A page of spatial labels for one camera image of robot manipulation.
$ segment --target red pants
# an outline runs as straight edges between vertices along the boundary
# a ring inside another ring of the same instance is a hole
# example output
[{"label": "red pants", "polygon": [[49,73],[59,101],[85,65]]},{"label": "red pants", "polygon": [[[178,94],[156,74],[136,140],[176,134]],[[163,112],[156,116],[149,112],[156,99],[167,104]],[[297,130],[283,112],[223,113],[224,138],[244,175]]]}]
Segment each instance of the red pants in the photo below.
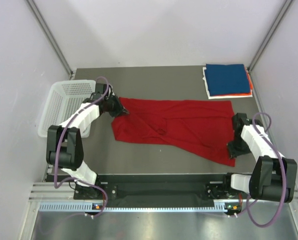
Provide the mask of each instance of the red pants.
[{"label": "red pants", "polygon": [[117,141],[173,145],[217,163],[235,165],[227,150],[234,138],[230,101],[120,100],[130,114],[112,122]]}]

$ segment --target blue cloth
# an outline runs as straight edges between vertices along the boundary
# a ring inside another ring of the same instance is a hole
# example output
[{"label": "blue cloth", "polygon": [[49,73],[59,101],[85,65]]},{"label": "blue cloth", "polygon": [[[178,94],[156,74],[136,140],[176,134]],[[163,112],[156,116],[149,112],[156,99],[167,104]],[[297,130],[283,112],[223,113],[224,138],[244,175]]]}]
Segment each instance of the blue cloth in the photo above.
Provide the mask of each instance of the blue cloth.
[{"label": "blue cloth", "polygon": [[207,64],[205,77],[210,96],[248,94],[251,91],[243,64]]}]

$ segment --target stack of folded clothes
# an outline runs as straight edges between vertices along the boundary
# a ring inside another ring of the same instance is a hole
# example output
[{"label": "stack of folded clothes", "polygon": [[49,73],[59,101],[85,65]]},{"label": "stack of folded clothes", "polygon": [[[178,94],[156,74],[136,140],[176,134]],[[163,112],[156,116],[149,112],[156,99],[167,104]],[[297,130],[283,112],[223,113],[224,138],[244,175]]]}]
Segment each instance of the stack of folded clothes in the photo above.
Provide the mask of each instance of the stack of folded clothes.
[{"label": "stack of folded clothes", "polygon": [[203,80],[209,99],[252,97],[253,85],[243,64],[207,64]]}]

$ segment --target wall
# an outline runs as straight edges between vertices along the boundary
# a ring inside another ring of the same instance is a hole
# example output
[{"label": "wall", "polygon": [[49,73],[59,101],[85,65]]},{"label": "wall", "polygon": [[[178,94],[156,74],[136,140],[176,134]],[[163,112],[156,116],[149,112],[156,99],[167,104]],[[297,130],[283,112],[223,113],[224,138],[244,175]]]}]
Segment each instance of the wall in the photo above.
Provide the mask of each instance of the wall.
[{"label": "wall", "polygon": [[282,0],[35,0],[71,68],[249,64]]},{"label": "wall", "polygon": [[50,86],[67,80],[23,0],[0,0],[0,240],[16,239],[45,170],[37,124]]},{"label": "wall", "polygon": [[262,106],[272,116],[277,147],[298,163],[298,0],[252,75]]}]

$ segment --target white basket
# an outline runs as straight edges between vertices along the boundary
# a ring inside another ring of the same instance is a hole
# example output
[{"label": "white basket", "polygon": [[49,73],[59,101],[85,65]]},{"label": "white basket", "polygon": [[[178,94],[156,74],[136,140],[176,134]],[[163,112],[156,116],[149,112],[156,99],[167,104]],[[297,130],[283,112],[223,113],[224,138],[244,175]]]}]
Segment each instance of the white basket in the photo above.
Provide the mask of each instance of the white basket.
[{"label": "white basket", "polygon": [[[38,135],[46,138],[51,125],[59,125],[78,110],[83,100],[94,92],[94,80],[59,81],[51,86],[40,120]],[[90,126],[81,133],[86,138],[90,134]]]}]

